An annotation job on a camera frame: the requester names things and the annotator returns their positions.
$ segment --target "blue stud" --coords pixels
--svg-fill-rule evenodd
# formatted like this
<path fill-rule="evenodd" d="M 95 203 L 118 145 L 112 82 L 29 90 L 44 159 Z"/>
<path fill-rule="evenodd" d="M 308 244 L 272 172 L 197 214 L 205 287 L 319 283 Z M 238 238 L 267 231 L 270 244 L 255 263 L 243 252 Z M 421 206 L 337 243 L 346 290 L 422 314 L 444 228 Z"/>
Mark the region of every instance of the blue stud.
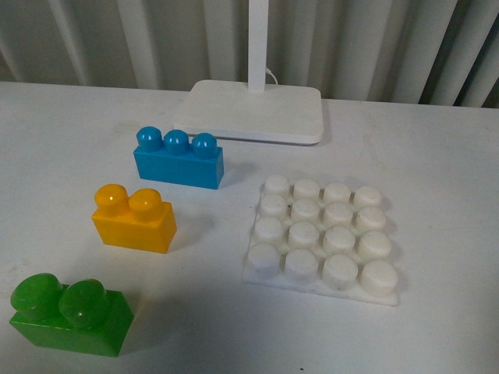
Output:
<path fill-rule="evenodd" d="M 201 160 L 213 158 L 217 154 L 217 138 L 202 132 L 193 139 L 193 154 Z"/>
<path fill-rule="evenodd" d="M 189 152 L 189 136 L 182 130 L 172 130 L 165 135 L 166 151 L 173 156 Z"/>
<path fill-rule="evenodd" d="M 144 152 L 154 152 L 163 147 L 161 131 L 153 126 L 143 127 L 137 133 L 137 141 Z"/>

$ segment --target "mega block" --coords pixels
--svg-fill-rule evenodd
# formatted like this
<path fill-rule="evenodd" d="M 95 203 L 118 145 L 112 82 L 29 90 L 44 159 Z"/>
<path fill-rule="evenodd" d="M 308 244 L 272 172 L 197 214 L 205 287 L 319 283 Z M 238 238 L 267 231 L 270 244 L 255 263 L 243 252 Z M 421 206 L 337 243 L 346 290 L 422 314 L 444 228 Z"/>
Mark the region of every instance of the mega block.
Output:
<path fill-rule="evenodd" d="M 10 298 L 10 324 L 38 347 L 116 357 L 133 321 L 121 292 L 95 279 L 71 286 L 49 273 L 33 275 Z"/>
<path fill-rule="evenodd" d="M 162 139 L 160 130 L 148 126 L 137 133 L 137 141 L 133 156 L 142 179 L 218 189 L 224 155 L 211 134 L 201 133 L 189 143 L 182 130 L 172 130 Z"/>
<path fill-rule="evenodd" d="M 361 302 L 396 306 L 398 273 L 382 196 L 341 182 L 293 185 L 282 175 L 264 183 L 243 281 Z"/>
<path fill-rule="evenodd" d="M 95 194 L 92 215 L 102 242 L 131 249 L 166 253 L 177 231 L 170 203 L 154 189 L 128 197 L 122 185 L 104 185 Z"/>

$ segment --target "white lamp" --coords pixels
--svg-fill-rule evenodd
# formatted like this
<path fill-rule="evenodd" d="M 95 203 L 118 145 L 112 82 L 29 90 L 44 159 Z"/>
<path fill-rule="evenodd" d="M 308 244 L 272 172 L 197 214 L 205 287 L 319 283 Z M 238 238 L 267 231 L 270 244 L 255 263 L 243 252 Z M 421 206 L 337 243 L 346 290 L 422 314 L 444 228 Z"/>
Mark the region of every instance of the white lamp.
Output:
<path fill-rule="evenodd" d="M 249 0 L 248 83 L 202 80 L 173 118 L 189 134 L 276 143 L 319 143 L 324 131 L 320 92 L 265 84 L 268 0 Z"/>

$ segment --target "blue building block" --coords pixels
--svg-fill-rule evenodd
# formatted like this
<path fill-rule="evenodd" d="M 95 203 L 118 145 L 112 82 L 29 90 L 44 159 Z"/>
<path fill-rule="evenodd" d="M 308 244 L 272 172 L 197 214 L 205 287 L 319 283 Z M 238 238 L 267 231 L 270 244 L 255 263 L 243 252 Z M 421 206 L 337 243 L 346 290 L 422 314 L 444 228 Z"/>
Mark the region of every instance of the blue building block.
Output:
<path fill-rule="evenodd" d="M 211 134 L 201 133 L 189 143 L 182 130 L 172 130 L 162 139 L 160 130 L 148 126 L 137 133 L 137 141 L 133 156 L 142 179 L 218 189 L 224 154 Z"/>

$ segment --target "plastic toy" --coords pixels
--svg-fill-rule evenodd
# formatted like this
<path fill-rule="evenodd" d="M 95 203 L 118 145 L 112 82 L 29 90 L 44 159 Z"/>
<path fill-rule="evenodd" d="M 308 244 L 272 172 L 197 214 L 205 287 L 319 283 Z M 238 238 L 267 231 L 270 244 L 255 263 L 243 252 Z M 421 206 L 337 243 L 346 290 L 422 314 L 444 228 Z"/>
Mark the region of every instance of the plastic toy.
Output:
<path fill-rule="evenodd" d="M 173 208 L 154 189 L 128 197 L 122 185 L 104 185 L 95 194 L 92 215 L 102 242 L 131 249 L 166 253 L 177 231 Z"/>
<path fill-rule="evenodd" d="M 282 175 L 264 184 L 242 279 L 317 295 L 396 306 L 398 274 L 382 196 L 340 182 L 324 189 Z"/>
<path fill-rule="evenodd" d="M 224 156 L 217 139 L 206 132 L 194 137 L 172 130 L 161 138 L 155 127 L 137 133 L 139 146 L 133 151 L 139 176 L 158 182 L 218 189 L 224 175 Z"/>
<path fill-rule="evenodd" d="M 38 347 L 116 357 L 133 321 L 123 294 L 95 279 L 68 286 L 36 274 L 17 286 L 10 302 L 17 311 L 10 324 Z"/>

